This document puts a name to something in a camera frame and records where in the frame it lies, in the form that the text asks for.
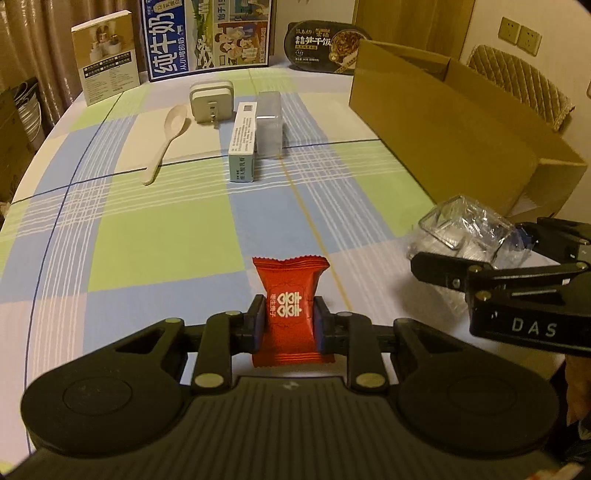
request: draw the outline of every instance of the plaid tablecloth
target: plaid tablecloth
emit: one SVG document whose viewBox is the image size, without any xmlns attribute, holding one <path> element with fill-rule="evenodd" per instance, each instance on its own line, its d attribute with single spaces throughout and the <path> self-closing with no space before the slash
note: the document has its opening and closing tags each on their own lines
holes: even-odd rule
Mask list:
<svg viewBox="0 0 591 480">
<path fill-rule="evenodd" d="M 281 92 L 284 158 L 258 160 L 254 183 L 229 183 L 232 123 L 216 130 L 193 122 L 170 145 L 156 181 L 143 186 L 139 170 L 164 140 L 169 108 L 187 103 L 195 81 L 215 78 L 233 81 L 236 102 Z M 331 268 L 317 292 L 332 311 L 385 325 L 413 317 L 552 371 L 553 356 L 474 339 L 466 320 L 413 279 L 404 235 L 432 204 L 349 109 L 351 81 L 240 70 L 146 83 L 89 108 L 82 98 L 72 104 L 0 232 L 0 469 L 33 448 L 19 414 L 26 385 L 163 318 L 195 324 L 246 309 L 264 292 L 253 256 L 324 255 Z M 253 369 L 244 355 L 234 372 L 268 370 Z M 274 374 L 344 372 L 341 359 Z"/>
</svg>

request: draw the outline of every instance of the white spoon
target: white spoon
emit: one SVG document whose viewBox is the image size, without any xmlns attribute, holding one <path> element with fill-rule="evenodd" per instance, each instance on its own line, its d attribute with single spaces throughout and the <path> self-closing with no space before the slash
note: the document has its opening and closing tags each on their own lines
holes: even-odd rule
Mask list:
<svg viewBox="0 0 591 480">
<path fill-rule="evenodd" d="M 164 135 L 166 136 L 166 140 L 162 144 L 162 147 L 160 147 L 160 150 L 156 152 L 156 155 L 142 175 L 142 183 L 144 185 L 150 185 L 154 181 L 156 170 L 158 170 L 158 166 L 162 162 L 170 142 L 181 134 L 186 118 L 187 107 L 185 105 L 174 106 L 168 112 L 166 120 L 164 120 Z"/>
</svg>

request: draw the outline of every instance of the wall socket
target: wall socket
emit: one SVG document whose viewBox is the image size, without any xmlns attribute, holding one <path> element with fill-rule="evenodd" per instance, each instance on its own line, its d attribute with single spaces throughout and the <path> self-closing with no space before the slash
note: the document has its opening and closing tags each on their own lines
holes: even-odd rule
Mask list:
<svg viewBox="0 0 591 480">
<path fill-rule="evenodd" d="M 515 45 L 517 43 L 517 37 L 519 36 L 519 25 L 510 18 L 503 17 L 501 20 L 501 26 L 499 27 L 499 38 Z"/>
<path fill-rule="evenodd" d="M 522 48 L 527 53 L 531 53 L 534 57 L 538 54 L 540 43 L 542 42 L 542 35 L 527 27 L 521 27 L 519 37 L 517 38 L 517 46 Z"/>
</svg>

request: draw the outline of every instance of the brown cardboard box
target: brown cardboard box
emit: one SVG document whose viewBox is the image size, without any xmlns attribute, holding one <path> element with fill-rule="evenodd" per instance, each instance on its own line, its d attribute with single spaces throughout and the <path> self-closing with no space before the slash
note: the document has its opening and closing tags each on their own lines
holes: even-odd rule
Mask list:
<svg viewBox="0 0 591 480">
<path fill-rule="evenodd" d="M 587 169 L 531 108 L 436 53 L 363 40 L 349 105 L 435 202 L 463 194 L 531 220 Z"/>
<path fill-rule="evenodd" d="M 33 159 L 12 94 L 0 94 L 0 202 L 10 202 Z"/>
</svg>

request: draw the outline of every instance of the transparent container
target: transparent container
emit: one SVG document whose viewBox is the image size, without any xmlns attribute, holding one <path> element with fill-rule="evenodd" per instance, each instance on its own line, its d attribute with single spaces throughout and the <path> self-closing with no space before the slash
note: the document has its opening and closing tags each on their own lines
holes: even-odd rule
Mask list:
<svg viewBox="0 0 591 480">
<path fill-rule="evenodd" d="M 281 94 L 261 92 L 256 98 L 256 152 L 259 157 L 281 158 L 283 117 Z"/>
<path fill-rule="evenodd" d="M 433 252 L 490 263 L 494 268 L 517 268 L 532 245 L 515 226 L 493 210 L 464 196 L 454 197 L 421 218 L 413 232 L 407 257 Z M 464 314 L 463 293 L 435 287 L 453 313 Z"/>
</svg>

